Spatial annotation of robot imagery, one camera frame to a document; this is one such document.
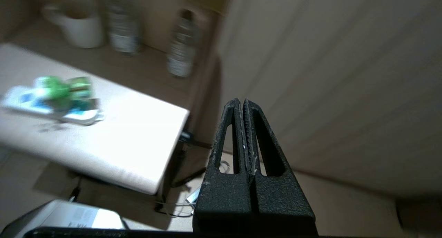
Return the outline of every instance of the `floor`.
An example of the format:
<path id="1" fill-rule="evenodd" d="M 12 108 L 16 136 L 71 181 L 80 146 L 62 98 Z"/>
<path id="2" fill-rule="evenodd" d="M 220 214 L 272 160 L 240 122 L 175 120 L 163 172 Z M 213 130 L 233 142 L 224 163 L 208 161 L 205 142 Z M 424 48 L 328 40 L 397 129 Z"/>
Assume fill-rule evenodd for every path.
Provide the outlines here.
<path id="1" fill-rule="evenodd" d="M 208 150 L 188 151 L 177 178 L 206 163 Z M 232 156 L 223 154 L 232 164 Z M 295 173 L 316 215 L 320 235 L 357 237 L 411 237 L 397 221 L 394 200 L 327 180 Z M 66 199 L 78 183 L 76 175 L 41 159 L 0 149 L 0 229 L 13 219 L 53 199 Z M 183 202 L 202 183 L 196 178 L 172 189 L 168 201 Z M 155 198 L 128 189 L 83 179 L 79 202 L 116 211 L 131 229 L 192 231 L 192 218 L 170 218 L 153 211 Z M 185 215 L 190 207 L 168 206 L 170 213 Z"/>

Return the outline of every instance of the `white mug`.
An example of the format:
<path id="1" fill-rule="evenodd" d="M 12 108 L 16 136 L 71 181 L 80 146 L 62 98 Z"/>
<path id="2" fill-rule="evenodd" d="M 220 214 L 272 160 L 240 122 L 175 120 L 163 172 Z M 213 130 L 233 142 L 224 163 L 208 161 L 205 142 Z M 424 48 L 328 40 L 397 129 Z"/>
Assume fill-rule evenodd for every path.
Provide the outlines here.
<path id="1" fill-rule="evenodd" d="M 95 0 L 56 0 L 44 6 L 41 12 L 47 20 L 61 27 L 73 46 L 94 48 L 104 43 Z"/>

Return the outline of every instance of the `plastic bottle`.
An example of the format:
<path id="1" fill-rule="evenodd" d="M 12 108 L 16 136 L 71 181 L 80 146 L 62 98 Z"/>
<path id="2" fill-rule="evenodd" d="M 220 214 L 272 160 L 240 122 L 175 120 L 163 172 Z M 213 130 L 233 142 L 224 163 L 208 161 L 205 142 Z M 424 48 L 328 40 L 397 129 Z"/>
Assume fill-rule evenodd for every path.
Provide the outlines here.
<path id="1" fill-rule="evenodd" d="M 175 76 L 190 75 L 196 55 L 199 30 L 193 13 L 182 10 L 171 33 L 171 49 L 167 55 L 167 69 Z"/>
<path id="2" fill-rule="evenodd" d="M 116 51 L 136 54 L 140 48 L 139 26 L 132 0 L 107 0 L 109 38 Z"/>

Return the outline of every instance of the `white table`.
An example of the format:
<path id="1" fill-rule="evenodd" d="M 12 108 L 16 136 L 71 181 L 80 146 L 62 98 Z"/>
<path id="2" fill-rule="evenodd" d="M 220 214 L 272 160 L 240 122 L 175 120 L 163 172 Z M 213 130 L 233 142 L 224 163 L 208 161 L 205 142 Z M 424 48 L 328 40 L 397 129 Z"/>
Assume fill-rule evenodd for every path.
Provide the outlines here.
<path id="1" fill-rule="evenodd" d="M 39 76 L 90 76 L 106 119 L 91 126 L 0 108 L 0 143 L 77 172 L 155 194 L 188 110 L 144 95 L 13 44 L 0 45 L 0 94 Z"/>

